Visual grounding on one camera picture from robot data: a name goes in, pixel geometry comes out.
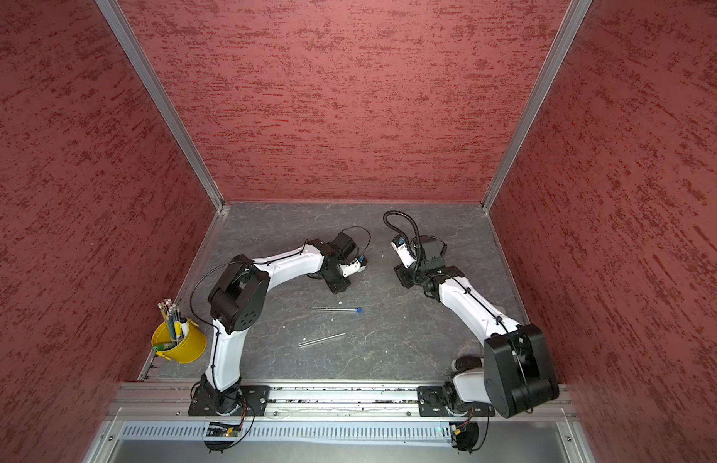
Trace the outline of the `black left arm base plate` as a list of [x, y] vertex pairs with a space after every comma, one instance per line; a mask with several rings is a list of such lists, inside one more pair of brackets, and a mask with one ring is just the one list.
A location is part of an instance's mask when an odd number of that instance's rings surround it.
[[271, 388], [269, 386], [242, 386], [240, 388], [240, 401], [246, 401], [248, 406], [236, 405], [232, 412], [218, 412], [206, 393], [200, 391], [200, 387], [194, 388], [188, 415], [191, 417], [222, 417], [230, 418], [240, 416], [244, 410], [250, 415], [263, 417], [268, 404]]

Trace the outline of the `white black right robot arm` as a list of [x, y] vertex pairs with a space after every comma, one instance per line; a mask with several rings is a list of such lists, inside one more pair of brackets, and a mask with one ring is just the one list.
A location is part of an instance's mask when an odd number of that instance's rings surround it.
[[484, 403], [504, 418], [559, 398], [559, 382], [543, 331], [499, 310], [466, 275], [447, 266], [445, 245], [435, 237], [395, 235], [400, 258], [395, 273], [403, 287], [420, 287], [426, 297], [456, 314], [483, 347], [481, 357], [457, 359], [445, 384], [443, 402], [455, 414]]

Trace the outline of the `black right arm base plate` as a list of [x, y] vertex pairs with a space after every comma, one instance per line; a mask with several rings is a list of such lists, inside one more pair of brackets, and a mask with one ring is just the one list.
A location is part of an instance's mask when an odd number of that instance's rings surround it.
[[421, 386], [416, 389], [422, 417], [487, 418], [495, 416], [494, 407], [483, 402], [463, 401], [449, 385]]

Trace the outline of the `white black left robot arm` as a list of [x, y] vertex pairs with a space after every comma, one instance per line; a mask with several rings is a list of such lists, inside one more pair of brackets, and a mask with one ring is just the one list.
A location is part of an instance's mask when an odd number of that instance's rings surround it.
[[246, 336], [259, 320], [268, 292], [289, 281], [312, 275], [333, 294], [346, 291], [350, 277], [368, 264], [358, 245], [341, 231], [331, 241], [308, 239], [297, 249], [252, 260], [238, 255], [223, 269], [207, 301], [213, 346], [198, 393], [219, 415], [243, 410], [241, 360]]

